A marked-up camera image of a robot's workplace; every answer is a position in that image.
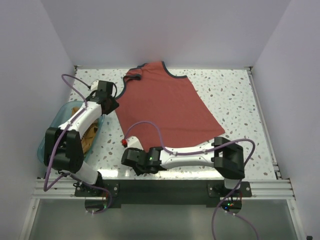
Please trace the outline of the red tank top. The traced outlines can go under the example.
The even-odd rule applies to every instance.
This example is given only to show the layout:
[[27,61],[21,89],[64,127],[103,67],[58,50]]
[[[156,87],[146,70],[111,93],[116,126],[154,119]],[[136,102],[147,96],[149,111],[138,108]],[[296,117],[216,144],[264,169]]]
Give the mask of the red tank top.
[[188,77],[173,75],[163,61],[129,69],[123,82],[115,112],[123,133],[145,150],[194,147],[225,133]]

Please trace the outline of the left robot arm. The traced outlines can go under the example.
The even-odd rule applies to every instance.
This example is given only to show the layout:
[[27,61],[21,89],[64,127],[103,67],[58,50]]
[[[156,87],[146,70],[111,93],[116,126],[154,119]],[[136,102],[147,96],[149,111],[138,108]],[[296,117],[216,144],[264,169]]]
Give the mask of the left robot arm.
[[63,176],[86,183],[85,189],[92,196],[99,196],[103,192],[100,173],[85,162],[82,139],[96,120],[119,107],[113,90],[117,90],[113,82],[99,80],[74,115],[59,126],[46,130],[43,157],[47,167],[43,187],[45,191],[57,182],[55,180],[48,184],[51,170],[54,169],[62,171]]

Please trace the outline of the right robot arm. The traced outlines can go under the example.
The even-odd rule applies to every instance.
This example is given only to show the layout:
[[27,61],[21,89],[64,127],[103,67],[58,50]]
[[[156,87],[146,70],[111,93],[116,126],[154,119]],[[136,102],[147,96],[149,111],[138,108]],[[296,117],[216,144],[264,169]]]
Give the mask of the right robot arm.
[[241,186],[238,181],[245,178],[243,147],[224,137],[214,138],[212,143],[194,147],[173,148],[155,146],[144,150],[137,137],[125,140],[121,164],[130,167],[136,175],[157,174],[182,167],[210,167],[224,178],[223,192],[235,196]]

